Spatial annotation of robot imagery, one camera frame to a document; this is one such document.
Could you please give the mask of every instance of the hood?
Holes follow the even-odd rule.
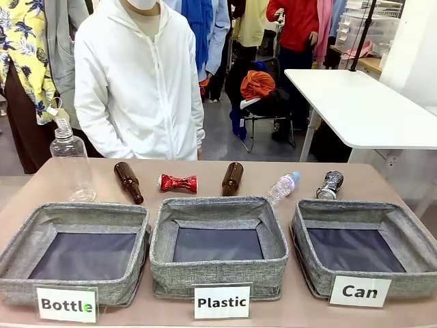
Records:
[[[164,29],[165,25],[169,22],[171,17],[170,8],[162,0],[158,0],[160,6],[160,22],[158,35]],[[113,21],[124,25],[132,30],[139,31],[139,28],[130,18],[129,14],[124,9],[120,0],[104,0],[100,2],[96,12],[94,14],[101,15],[104,14]]]

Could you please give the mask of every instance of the brown glass bottle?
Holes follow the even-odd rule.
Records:
[[[243,165],[233,162],[227,167],[227,171],[221,184],[223,190],[222,196],[235,196],[240,187],[241,177],[243,176]]]
[[[129,164],[125,162],[115,164],[114,173],[120,180],[123,190],[129,193],[135,204],[142,204],[144,198],[139,190],[139,181]]]

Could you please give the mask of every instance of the brown pants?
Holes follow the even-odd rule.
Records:
[[[21,165],[26,174],[34,174],[51,158],[50,144],[55,138],[56,124],[36,123],[35,105],[26,95],[12,61],[4,96],[8,101],[9,123]],[[73,129],[73,133],[85,142],[89,157],[102,157],[83,131]]]

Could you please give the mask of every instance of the yellow shirt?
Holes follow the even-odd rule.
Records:
[[[5,83],[12,60],[40,125],[52,120],[46,108],[56,91],[44,50],[43,11],[44,0],[2,0],[0,5],[0,80]]]
[[[267,23],[269,0],[247,0],[244,15],[236,21],[233,39],[242,46],[260,46]]]

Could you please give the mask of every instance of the white sign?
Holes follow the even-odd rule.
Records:
[[[248,318],[250,286],[194,289],[194,318]]]
[[[381,308],[389,291],[390,279],[336,276],[331,304]]]
[[[96,292],[94,290],[68,290],[36,288],[41,319],[96,322]]]

